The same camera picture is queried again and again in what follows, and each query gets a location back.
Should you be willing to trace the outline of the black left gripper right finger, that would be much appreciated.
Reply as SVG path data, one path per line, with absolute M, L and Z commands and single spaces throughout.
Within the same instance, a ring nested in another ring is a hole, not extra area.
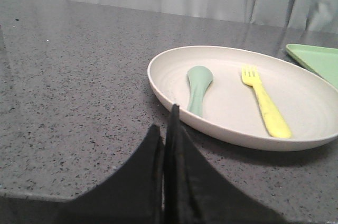
M 194 146 L 173 105 L 164 155 L 165 223 L 287 223 L 227 181 Z

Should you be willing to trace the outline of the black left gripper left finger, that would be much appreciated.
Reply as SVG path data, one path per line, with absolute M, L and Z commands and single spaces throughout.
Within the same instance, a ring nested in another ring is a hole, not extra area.
M 152 125 L 112 176 L 68 202 L 1 197 L 1 223 L 162 223 L 164 144 Z

